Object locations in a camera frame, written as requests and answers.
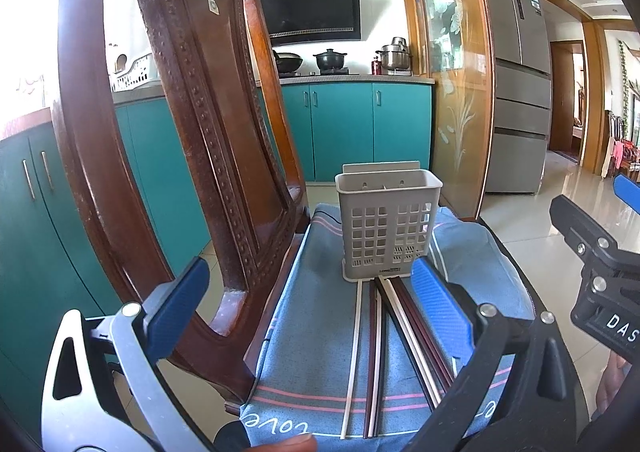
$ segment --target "chair seat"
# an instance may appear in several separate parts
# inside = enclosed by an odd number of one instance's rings
[[[363,308],[348,438],[339,439],[349,382],[357,288],[342,278],[343,254],[340,210],[320,204],[266,334],[257,385],[241,411],[241,421],[253,446],[313,432],[320,450],[398,452],[431,414],[411,361],[389,319],[379,437],[362,438],[369,356],[369,309]],[[492,302],[508,317],[535,317],[517,271],[481,225],[463,223],[448,209],[439,209],[428,256],[448,281],[464,286],[478,304]],[[404,283],[416,299],[409,278]],[[368,305],[372,287],[372,283],[363,284],[363,306]],[[446,340],[438,339],[438,332],[447,321],[437,313],[422,311],[422,315],[445,358],[453,362],[454,370],[460,370],[464,363],[447,352]],[[502,358],[468,433],[477,432],[488,423],[512,362],[513,356]]]

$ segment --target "white dish rack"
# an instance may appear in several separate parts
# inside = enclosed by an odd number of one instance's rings
[[[158,67],[152,54],[138,57],[131,64],[131,68],[121,75],[111,75],[111,91],[126,91],[144,86],[151,82],[159,82]]]
[[[442,182],[419,165],[345,165],[335,177],[345,280],[407,276],[429,248]]]

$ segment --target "wooden chair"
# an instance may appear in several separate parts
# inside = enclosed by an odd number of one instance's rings
[[[138,0],[220,261],[224,295],[194,317],[172,361],[244,403],[308,225],[305,182],[258,0]],[[122,145],[106,66],[103,0],[60,0],[56,138],[85,229],[123,301],[174,279]],[[271,149],[249,52],[257,60]]]

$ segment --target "refrigerator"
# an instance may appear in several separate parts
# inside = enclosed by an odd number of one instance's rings
[[[551,55],[540,0],[487,0],[494,134],[486,192],[537,193],[551,125]]]

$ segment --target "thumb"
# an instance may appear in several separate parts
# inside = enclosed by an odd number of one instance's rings
[[[318,442],[313,434],[299,434],[280,443],[249,448],[245,452],[316,452]]]

